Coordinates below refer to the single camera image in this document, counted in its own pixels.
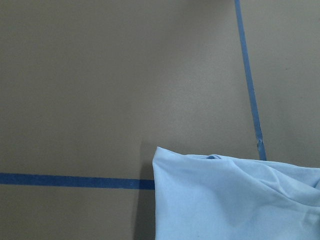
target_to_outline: dark blue stripe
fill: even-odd
[[[103,189],[155,189],[153,180],[19,173],[0,173],[0,184]]]
[[[249,54],[248,54],[248,48],[247,48],[247,43],[246,43],[244,24],[243,24],[243,20],[242,20],[240,0],[234,0],[234,3],[235,3],[235,12],[236,12],[236,19],[237,19],[237,23],[238,23],[241,49],[242,49],[242,57],[243,57],[244,71],[245,71],[245,77],[246,77],[246,84],[247,84],[247,88],[248,88],[248,92],[249,92],[251,112],[252,112],[253,124],[254,124],[254,130],[255,130],[255,137],[257,140],[257,148],[259,151],[260,160],[266,161],[267,156],[266,156],[262,131],[261,131],[261,127],[260,127],[258,106],[257,106],[256,95],[255,95],[254,83],[253,83],[252,75],[251,75]]]

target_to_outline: blue fabric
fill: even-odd
[[[158,147],[153,171],[156,240],[320,240],[320,168]]]

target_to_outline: blue tape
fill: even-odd
[[[0,184],[154,190],[155,181],[145,179],[0,173]]]
[[[236,12],[236,19],[237,19],[237,23],[238,23],[241,49],[242,49],[242,57],[243,57],[246,84],[247,84],[249,98],[250,98],[250,105],[251,105],[251,112],[252,112],[252,117],[253,117],[255,137],[257,140],[257,148],[258,148],[260,160],[266,161],[267,156],[266,156],[262,131],[261,131],[261,127],[260,127],[258,106],[257,106],[256,95],[255,95],[254,83],[253,83],[252,75],[251,75],[249,54],[248,54],[248,48],[247,48],[247,43],[246,43],[245,28],[244,28],[244,23],[243,23],[242,14],[241,14],[240,0],[234,0],[234,3],[235,3],[235,12]]]

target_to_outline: light blue cloth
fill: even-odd
[[[320,240],[320,168],[158,147],[153,171],[156,240]]]

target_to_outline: vertical blue line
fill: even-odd
[[[235,3],[235,12],[236,12],[236,19],[237,19],[237,23],[238,23],[241,49],[242,49],[242,57],[243,57],[246,84],[247,84],[248,93],[249,93],[251,112],[252,112],[253,124],[254,124],[254,130],[255,130],[255,137],[257,140],[257,148],[259,151],[260,160],[266,161],[267,157],[266,157],[266,151],[265,151],[262,131],[261,131],[261,127],[260,127],[260,119],[259,119],[254,83],[253,83],[252,75],[251,75],[249,54],[248,54],[248,48],[247,48],[247,43],[246,43],[244,23],[243,23],[242,14],[241,14],[240,0],[234,0],[234,3]]]

